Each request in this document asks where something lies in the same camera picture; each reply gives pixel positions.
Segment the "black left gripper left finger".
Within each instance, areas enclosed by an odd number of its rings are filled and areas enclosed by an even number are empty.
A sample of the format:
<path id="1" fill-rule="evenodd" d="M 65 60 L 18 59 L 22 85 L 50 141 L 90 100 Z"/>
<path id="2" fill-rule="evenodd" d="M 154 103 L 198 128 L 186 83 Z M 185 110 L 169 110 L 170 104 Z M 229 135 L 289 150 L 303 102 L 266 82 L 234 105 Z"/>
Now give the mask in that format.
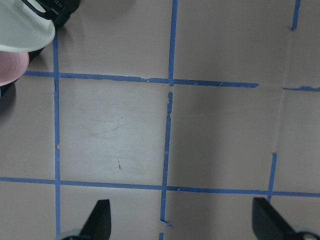
<path id="1" fill-rule="evenodd" d="M 98 200 L 82 227 L 81 240 L 109 240 L 111 236 L 110 200 Z"/>

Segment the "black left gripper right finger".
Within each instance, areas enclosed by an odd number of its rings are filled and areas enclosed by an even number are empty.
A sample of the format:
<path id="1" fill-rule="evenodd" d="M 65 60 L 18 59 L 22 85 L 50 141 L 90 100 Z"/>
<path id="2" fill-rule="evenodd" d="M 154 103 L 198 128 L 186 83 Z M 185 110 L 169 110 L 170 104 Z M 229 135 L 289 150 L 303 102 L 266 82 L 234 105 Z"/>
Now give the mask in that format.
<path id="1" fill-rule="evenodd" d="M 251 225 L 258 240 L 308 240 L 308 232 L 295 231 L 263 197 L 252 200 Z"/>

